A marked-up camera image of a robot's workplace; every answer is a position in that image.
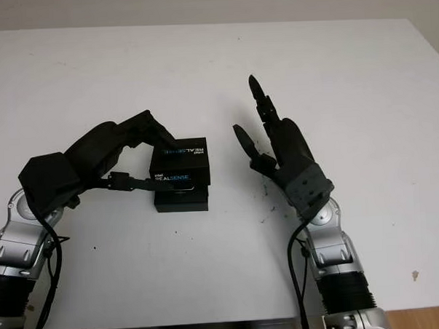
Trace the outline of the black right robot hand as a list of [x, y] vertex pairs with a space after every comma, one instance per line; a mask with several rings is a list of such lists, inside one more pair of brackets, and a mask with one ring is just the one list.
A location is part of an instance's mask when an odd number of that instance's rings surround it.
[[309, 146], [295, 122], [279, 117], [272, 99], [264, 93], [256, 77], [250, 75], [248, 81], [274, 156], [259, 153], [249, 134], [241, 126], [234, 124], [232, 128], [237, 140], [250, 158], [251, 169], [272, 180], [279, 178], [279, 172], [290, 173], [293, 178], [314, 162]]

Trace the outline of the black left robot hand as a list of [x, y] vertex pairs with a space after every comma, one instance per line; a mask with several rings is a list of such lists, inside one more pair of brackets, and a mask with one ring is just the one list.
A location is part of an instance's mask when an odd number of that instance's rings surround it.
[[177, 146], [175, 138], [145, 110], [120, 124], [110, 121], [95, 126], [69, 147], [65, 155], [84, 190], [172, 191], [174, 186], [167, 181], [139, 180], [128, 173], [112, 171], [123, 148], [135, 148], [142, 143], [157, 148]]

